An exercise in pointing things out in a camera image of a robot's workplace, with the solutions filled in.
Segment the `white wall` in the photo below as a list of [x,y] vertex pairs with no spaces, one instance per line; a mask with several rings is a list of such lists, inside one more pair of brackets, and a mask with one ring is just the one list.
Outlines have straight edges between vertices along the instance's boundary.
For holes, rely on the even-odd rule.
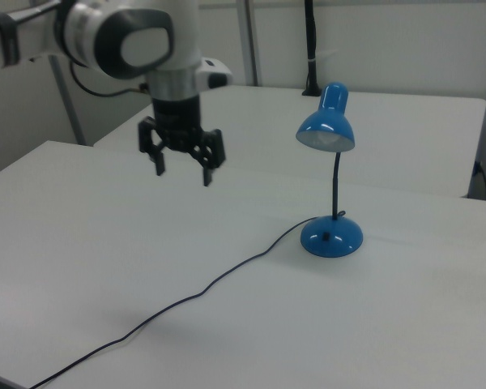
[[[304,87],[302,4],[255,2],[264,86]],[[316,6],[315,19],[318,50],[337,50],[318,61],[321,86],[486,100],[486,3]],[[486,170],[486,119],[479,158]],[[480,184],[474,195],[483,198]]]
[[[0,11],[28,0],[0,0]],[[45,140],[75,141],[46,59],[0,71],[0,170]]]

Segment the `white tabletop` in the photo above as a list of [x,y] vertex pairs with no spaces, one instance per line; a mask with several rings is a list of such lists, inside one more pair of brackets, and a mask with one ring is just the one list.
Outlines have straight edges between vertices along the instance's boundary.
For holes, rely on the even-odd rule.
[[[227,166],[326,179],[333,155],[309,149],[295,138],[318,100],[296,89],[221,88],[202,94],[202,125],[205,130],[223,131]],[[480,99],[350,92],[346,116],[356,147],[342,157],[340,180],[464,196],[485,108]],[[146,116],[153,116],[151,107],[95,147],[139,153],[137,125]],[[164,154],[171,159],[190,158]]]
[[[329,182],[46,143],[0,173],[0,375],[29,387],[326,214]],[[486,202],[341,185],[301,230],[51,388],[486,387]]]

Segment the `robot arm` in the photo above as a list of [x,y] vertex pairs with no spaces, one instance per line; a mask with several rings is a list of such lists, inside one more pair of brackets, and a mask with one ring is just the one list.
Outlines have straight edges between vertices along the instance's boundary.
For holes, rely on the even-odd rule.
[[0,14],[0,67],[54,53],[115,79],[143,75],[155,118],[139,125],[140,151],[158,175],[166,147],[189,153],[207,186],[225,155],[221,131],[201,127],[199,93],[230,84],[232,75],[223,63],[202,58],[198,30],[195,0],[52,0]]

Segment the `black cable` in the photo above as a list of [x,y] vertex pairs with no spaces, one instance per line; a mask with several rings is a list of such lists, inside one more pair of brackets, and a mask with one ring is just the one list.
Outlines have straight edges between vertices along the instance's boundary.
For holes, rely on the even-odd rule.
[[483,175],[484,189],[486,190],[486,173],[484,172],[484,169],[480,164],[479,164],[478,170],[479,170],[479,173],[481,173]]
[[143,91],[143,85],[144,84],[142,84],[140,88],[122,89],[121,91],[113,92],[113,93],[99,93],[99,92],[94,92],[91,89],[88,89],[87,87],[85,87],[83,85],[83,83],[81,83],[81,81],[79,80],[78,76],[75,74],[75,65],[76,65],[75,62],[70,61],[70,74],[72,75],[72,79],[78,85],[78,87],[80,87],[86,93],[88,93],[88,94],[90,94],[92,96],[96,96],[96,97],[116,97],[116,96],[120,96],[120,95],[125,95],[126,93],[131,93],[131,92],[146,94]]
[[235,271],[236,269],[242,267],[243,265],[246,265],[248,262],[250,261],[253,261],[257,258],[260,258],[260,257],[263,257],[265,255],[267,255],[274,247],[275,245],[277,245],[277,243],[279,243],[286,235],[288,235],[291,231],[293,231],[294,229],[296,229],[297,227],[299,227],[301,224],[304,224],[310,220],[313,220],[315,219],[314,217],[310,217],[309,219],[306,219],[306,220],[303,220],[301,221],[300,223],[297,223],[295,224],[293,227],[291,227],[290,229],[288,229],[285,233],[283,233],[280,237],[278,237],[274,243],[272,243],[272,245],[270,247],[268,247],[268,249],[266,249],[265,251],[263,251],[262,253],[260,254],[256,254],[255,256],[253,257],[250,257],[248,259],[246,259],[245,261],[241,262],[241,263],[238,263],[235,267],[232,267],[231,269],[227,270],[224,274],[222,274],[221,276],[217,277],[215,280],[213,280],[202,292],[200,293],[197,293],[197,294],[194,294],[192,296],[189,296],[189,297],[186,297],[186,298],[183,298],[181,299],[180,301],[177,301],[177,302],[174,302],[173,304],[171,304],[170,306],[167,306],[165,308],[163,308],[162,310],[160,310],[159,312],[157,312],[156,314],[154,314],[153,316],[147,318],[146,320],[144,320],[142,323],[140,323],[137,327],[135,327],[133,330],[131,330],[130,332],[128,332],[126,335],[124,335],[122,338],[119,338],[117,340],[113,340],[107,344],[104,344],[102,346],[100,346],[99,348],[96,348],[95,350],[91,351],[90,353],[88,353],[87,355],[85,355],[84,357],[81,357],[80,359],[78,359],[77,361],[74,361],[72,362],[71,364],[69,364],[67,367],[59,370],[56,374],[53,374],[51,375],[50,377],[44,379],[43,381],[37,383],[36,385],[34,385],[33,387],[31,387],[30,389],[36,389],[38,387],[40,387],[41,385],[45,385],[46,383],[49,383],[50,381],[52,381],[53,379],[59,377],[60,375],[64,374],[65,372],[67,372],[68,370],[72,369],[73,367],[77,366],[78,364],[80,364],[81,362],[84,362],[86,361],[89,357],[97,354],[99,351],[102,351],[104,350],[105,348],[108,348],[110,346],[113,346],[115,344],[119,344],[121,342],[123,342],[124,340],[128,339],[130,336],[132,336],[137,330],[139,330],[140,328],[144,327],[146,324],[148,324],[150,321],[152,321],[153,319],[155,318],[158,318],[159,316],[161,316],[163,313],[167,312],[168,310],[171,310],[172,308],[174,308],[175,306],[179,306],[181,304],[183,304],[184,302],[187,302],[187,301],[190,301],[190,300],[194,300],[196,298],[199,298],[201,296],[203,296],[210,288],[212,288],[215,284],[217,284],[219,281],[221,281],[223,278],[225,278],[226,276],[228,276],[230,273],[232,273],[233,271]]
[[[32,15],[29,15],[29,16],[25,16],[25,17],[24,17],[24,18],[22,18],[22,19],[18,19],[18,20],[16,20],[16,24],[17,24],[17,25],[20,25],[20,24],[23,24],[23,23],[25,23],[25,22],[28,22],[29,20],[35,19],[35,18],[37,18],[38,16],[41,16],[41,15],[43,15],[43,14],[46,14],[47,12],[53,11],[53,10],[55,10],[55,9],[56,9],[56,8],[58,8],[58,7],[59,7],[59,4],[54,4],[53,6],[49,6],[49,7],[45,8],[44,10],[42,10],[42,11],[40,11],[40,12],[36,13],[36,14],[32,14]],[[24,9],[22,9],[22,10],[16,10],[16,11],[25,11],[25,10],[28,10],[28,9],[29,9],[29,8],[24,8]]]

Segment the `lamp base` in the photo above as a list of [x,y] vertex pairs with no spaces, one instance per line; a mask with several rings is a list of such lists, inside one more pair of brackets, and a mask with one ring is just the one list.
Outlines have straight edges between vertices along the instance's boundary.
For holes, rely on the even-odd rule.
[[324,258],[349,255],[362,244],[364,235],[357,223],[343,216],[311,220],[301,233],[301,244],[311,254]]

